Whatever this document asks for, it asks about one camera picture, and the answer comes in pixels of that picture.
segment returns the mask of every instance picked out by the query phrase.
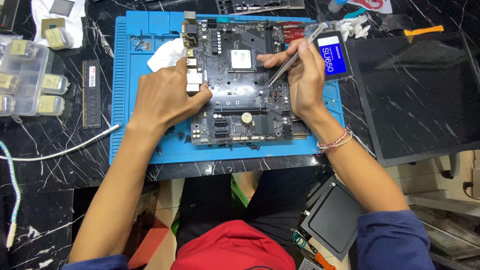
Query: hand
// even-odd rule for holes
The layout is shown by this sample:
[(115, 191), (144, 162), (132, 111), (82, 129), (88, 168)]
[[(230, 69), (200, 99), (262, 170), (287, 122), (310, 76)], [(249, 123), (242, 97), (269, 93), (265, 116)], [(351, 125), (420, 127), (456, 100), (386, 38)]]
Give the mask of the hand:
[(325, 61), (315, 45), (313, 43), (308, 45), (306, 38), (296, 39), (290, 43), (286, 51), (258, 55), (257, 59), (264, 63), (265, 68), (271, 68), (283, 64), (297, 50), (300, 58), (288, 69), (290, 101), (293, 113), (309, 125), (311, 118), (318, 117), (319, 113), (326, 111), (322, 98)]
[(187, 59), (176, 66), (162, 68), (138, 80), (137, 99), (128, 123), (132, 129), (152, 135), (155, 144), (170, 126), (198, 113), (212, 98), (207, 84), (195, 96), (187, 95)]

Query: navy blue sleeve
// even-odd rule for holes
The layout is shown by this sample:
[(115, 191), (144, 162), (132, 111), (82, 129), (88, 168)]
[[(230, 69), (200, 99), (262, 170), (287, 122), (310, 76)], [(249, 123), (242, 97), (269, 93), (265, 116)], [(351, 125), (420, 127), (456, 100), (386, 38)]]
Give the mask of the navy blue sleeve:
[(434, 270), (430, 240), (411, 210), (374, 212), (358, 218), (360, 270)]
[(112, 255), (66, 264), (63, 270), (129, 270), (125, 255)]

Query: black marble table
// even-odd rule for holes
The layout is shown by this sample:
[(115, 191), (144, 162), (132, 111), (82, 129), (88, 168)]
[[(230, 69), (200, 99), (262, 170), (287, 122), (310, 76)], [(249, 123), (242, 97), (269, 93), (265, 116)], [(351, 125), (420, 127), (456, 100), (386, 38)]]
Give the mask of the black marble table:
[[(393, 12), (413, 18), (417, 28), (443, 25), (446, 32), (463, 31), (473, 48), (480, 47), (478, 34), (480, 5), (475, 0), (422, 1), (393, 0)], [(306, 0), (305, 10), (278, 10), (257, 15), (310, 17), (317, 20), (337, 20), (358, 9), (346, 5), (337, 14), (328, 12), (329, 0)], [(71, 86), (64, 96), (66, 110), (59, 117), (21, 117), (22, 124), (10, 117), (0, 118), (0, 138), (9, 147), (13, 157), (33, 158), (71, 148), (106, 130), (110, 122), (111, 87), (113, 77), (114, 25), (117, 16), (129, 10), (151, 10), (142, 0), (87, 0), (87, 16), (83, 18), (84, 45), (80, 49), (55, 52), (54, 69), (64, 74)], [(164, 11), (196, 11), (216, 13), (213, 0), (197, 0), (170, 6)], [(403, 31), (385, 32), (379, 29), (381, 20), (375, 12), (368, 12), (371, 25), (368, 38), (403, 35)], [(35, 24), (31, 16), (23, 18), (24, 38), (33, 39)], [(82, 127), (82, 60), (99, 59), (102, 85), (102, 128), (84, 130)], [(357, 92), (355, 79), (340, 82), (346, 126), (355, 138), (372, 152), (368, 126)], [(6, 269), (59, 269), (65, 264), (72, 242), (72, 227), (78, 224), (81, 213), (73, 210), (74, 190), (100, 185), (108, 164), (109, 137), (69, 155), (36, 162), (15, 162), (16, 176), (24, 200), (20, 205), (18, 230), (14, 246), (8, 253)], [(266, 157), (245, 160), (213, 160), (182, 164), (150, 165), (148, 181), (183, 178), (230, 172), (246, 172), (311, 166), (324, 163), (314, 155)], [(5, 230), (12, 210), (13, 188), (10, 184), (7, 162), (0, 161), (0, 195), (7, 207), (0, 221)], [(0, 249), (4, 258), (6, 250)]]

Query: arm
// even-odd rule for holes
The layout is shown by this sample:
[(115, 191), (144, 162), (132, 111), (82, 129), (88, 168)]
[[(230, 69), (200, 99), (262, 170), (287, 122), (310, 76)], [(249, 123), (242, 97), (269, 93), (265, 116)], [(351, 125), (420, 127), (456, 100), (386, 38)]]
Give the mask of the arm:
[[(325, 62), (315, 45), (306, 39), (293, 41), (288, 50), (275, 55), (259, 56), (266, 68), (282, 64), (298, 50), (297, 60), (288, 73), (293, 112), (313, 131), (320, 143), (336, 141), (344, 133), (342, 126), (328, 112), (322, 99)], [(393, 179), (354, 140), (326, 151), (333, 168), (369, 212), (409, 209)]]
[(177, 66), (140, 77), (132, 117), (73, 243), (70, 263), (123, 252), (155, 146), (168, 127), (197, 113), (212, 97), (206, 85), (189, 97), (186, 73), (182, 58)]

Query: motherboard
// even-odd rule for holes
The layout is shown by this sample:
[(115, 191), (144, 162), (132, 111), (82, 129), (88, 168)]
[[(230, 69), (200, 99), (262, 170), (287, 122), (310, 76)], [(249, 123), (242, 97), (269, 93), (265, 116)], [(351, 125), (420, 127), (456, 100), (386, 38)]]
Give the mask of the motherboard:
[(221, 23), (186, 18), (182, 37), (188, 48), (187, 92), (208, 82), (213, 97), (192, 116), (192, 143), (212, 145), (293, 139), (287, 75), (270, 88), (276, 69), (258, 54), (285, 50), (283, 28), (269, 21)]

